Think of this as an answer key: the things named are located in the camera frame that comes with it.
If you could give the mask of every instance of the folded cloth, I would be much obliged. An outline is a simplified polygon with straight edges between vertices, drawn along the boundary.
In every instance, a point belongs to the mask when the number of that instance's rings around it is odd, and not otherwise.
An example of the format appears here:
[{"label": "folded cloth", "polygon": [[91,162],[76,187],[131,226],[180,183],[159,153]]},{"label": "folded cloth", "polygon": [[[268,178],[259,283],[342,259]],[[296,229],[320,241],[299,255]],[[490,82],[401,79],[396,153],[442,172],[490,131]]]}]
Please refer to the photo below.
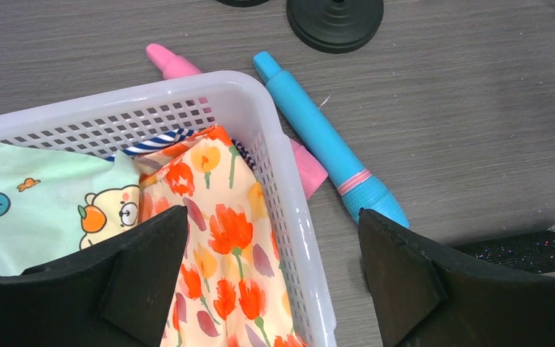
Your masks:
[{"label": "folded cloth", "polygon": [[0,275],[58,259],[137,225],[139,172],[56,150],[0,143]]},{"label": "folded cloth", "polygon": [[189,212],[161,346],[304,346],[293,332],[262,186],[224,128],[135,162],[142,172],[140,221],[173,205]]},{"label": "folded cloth", "polygon": [[[191,137],[193,134],[194,130],[192,129],[180,128],[170,132],[166,132],[164,134],[160,134],[157,137],[153,137],[152,139],[137,143],[136,145],[126,147],[122,151],[132,157],[137,155],[149,154],[162,150],[163,148],[170,147],[171,145],[175,145],[178,142],[184,141],[185,139]],[[235,148],[237,148],[237,151],[239,152],[241,157],[246,161],[246,164],[248,164],[248,167],[250,167],[250,169],[252,170],[256,170],[256,162],[250,155],[250,152],[244,147],[244,145],[242,145],[241,142],[237,140],[231,141],[235,145]],[[113,161],[114,154],[110,155],[106,159],[109,161]]]}]

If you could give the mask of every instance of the black round base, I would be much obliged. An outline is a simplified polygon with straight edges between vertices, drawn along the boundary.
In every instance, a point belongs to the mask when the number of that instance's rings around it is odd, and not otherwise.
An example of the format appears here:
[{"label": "black round base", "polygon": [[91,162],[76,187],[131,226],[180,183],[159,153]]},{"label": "black round base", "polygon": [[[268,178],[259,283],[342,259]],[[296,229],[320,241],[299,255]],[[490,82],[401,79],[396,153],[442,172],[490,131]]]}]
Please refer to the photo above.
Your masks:
[{"label": "black round base", "polygon": [[269,0],[216,0],[216,1],[232,7],[252,7],[252,6],[264,4]]},{"label": "black round base", "polygon": [[306,45],[325,53],[365,46],[384,17],[383,0],[288,0],[288,22]]}]

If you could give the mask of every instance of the cartoon dog print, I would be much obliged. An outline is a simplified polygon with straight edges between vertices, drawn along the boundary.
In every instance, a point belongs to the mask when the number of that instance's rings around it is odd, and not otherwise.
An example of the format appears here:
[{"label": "cartoon dog print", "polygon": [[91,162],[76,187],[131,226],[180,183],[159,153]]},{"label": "cartoon dog print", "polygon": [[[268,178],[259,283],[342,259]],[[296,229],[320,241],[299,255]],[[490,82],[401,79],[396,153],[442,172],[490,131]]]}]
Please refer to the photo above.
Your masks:
[{"label": "cartoon dog print", "polygon": [[139,186],[107,189],[86,194],[86,206],[78,206],[82,230],[86,233],[79,243],[84,249],[121,234],[137,225]]}]

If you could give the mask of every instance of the gray wooden table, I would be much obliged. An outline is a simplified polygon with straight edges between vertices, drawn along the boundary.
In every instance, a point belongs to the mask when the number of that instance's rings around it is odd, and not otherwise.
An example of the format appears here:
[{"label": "gray wooden table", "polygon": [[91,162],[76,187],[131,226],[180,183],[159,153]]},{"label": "gray wooden table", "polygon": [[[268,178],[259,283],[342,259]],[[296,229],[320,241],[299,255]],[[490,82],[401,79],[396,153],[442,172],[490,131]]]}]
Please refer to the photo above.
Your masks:
[{"label": "gray wooden table", "polygon": [[[330,96],[322,110],[420,234],[555,221],[555,1],[386,1],[373,41],[331,56],[294,36],[283,0],[0,0],[0,113],[158,81],[151,42],[253,76],[270,50],[318,104]],[[339,346],[378,346],[356,225],[329,182],[309,206]]]}]

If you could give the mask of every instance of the pink cap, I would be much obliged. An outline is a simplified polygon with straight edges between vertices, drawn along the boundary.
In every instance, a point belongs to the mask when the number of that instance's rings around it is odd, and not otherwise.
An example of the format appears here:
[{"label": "pink cap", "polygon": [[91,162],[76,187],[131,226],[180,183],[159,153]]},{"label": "pink cap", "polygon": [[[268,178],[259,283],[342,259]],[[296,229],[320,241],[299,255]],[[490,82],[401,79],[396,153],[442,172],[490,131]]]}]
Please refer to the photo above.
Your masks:
[{"label": "pink cap", "polygon": [[298,175],[301,177],[305,198],[309,200],[329,174],[305,147],[293,139],[291,139],[291,145],[293,146]]},{"label": "pink cap", "polygon": [[183,56],[178,56],[157,43],[149,44],[145,52],[152,63],[163,72],[165,80],[200,74],[196,66]]}]

